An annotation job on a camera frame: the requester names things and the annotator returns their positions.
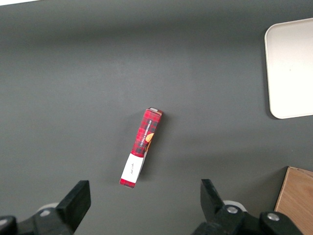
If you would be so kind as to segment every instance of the dark gray tabletop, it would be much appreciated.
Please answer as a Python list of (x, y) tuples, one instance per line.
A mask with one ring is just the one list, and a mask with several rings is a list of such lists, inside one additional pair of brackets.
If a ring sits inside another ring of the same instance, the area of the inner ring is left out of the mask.
[[(313, 117), (269, 112), (264, 34), (308, 1), (44, 0), (0, 7), (0, 213), (90, 180), (85, 234), (191, 234), (200, 180), (253, 215), (286, 167), (313, 170)], [(146, 108), (164, 111), (135, 189), (119, 184)]]

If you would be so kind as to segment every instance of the white label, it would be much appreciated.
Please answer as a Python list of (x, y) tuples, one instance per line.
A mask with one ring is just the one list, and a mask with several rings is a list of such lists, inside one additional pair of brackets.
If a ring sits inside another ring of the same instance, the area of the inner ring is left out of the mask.
[(143, 158), (137, 157), (134, 154), (130, 154), (121, 178), (129, 182), (136, 183), (142, 165)]

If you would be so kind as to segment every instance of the red plaid box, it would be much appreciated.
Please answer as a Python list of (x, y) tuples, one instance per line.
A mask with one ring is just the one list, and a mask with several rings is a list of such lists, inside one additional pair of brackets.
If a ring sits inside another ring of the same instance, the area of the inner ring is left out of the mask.
[(163, 112), (161, 110), (149, 108), (143, 115), (135, 143), (128, 157), (120, 180), (121, 185), (125, 185), (130, 188), (135, 187), (162, 113)]

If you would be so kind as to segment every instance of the bolt head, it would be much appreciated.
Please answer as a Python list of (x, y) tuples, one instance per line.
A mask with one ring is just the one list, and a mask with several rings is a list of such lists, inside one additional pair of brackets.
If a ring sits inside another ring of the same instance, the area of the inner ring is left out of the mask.
[(280, 219), (279, 216), (274, 213), (268, 213), (268, 218), (273, 221), (278, 221)]
[(50, 214), (50, 211), (49, 210), (44, 210), (44, 211), (42, 211), (41, 213), (40, 213), (40, 216), (41, 217), (45, 217), (45, 216), (47, 216), (47, 215), (49, 215)]
[(238, 209), (235, 207), (227, 207), (227, 211), (231, 214), (236, 214), (238, 212)]
[(5, 225), (8, 222), (7, 219), (0, 220), (0, 226)]

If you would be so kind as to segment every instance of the wooden board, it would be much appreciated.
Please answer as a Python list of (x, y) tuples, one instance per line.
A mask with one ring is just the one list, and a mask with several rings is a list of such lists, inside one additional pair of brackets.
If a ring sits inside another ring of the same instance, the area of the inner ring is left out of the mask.
[(305, 235), (313, 235), (313, 172), (288, 167), (275, 211), (287, 215)]

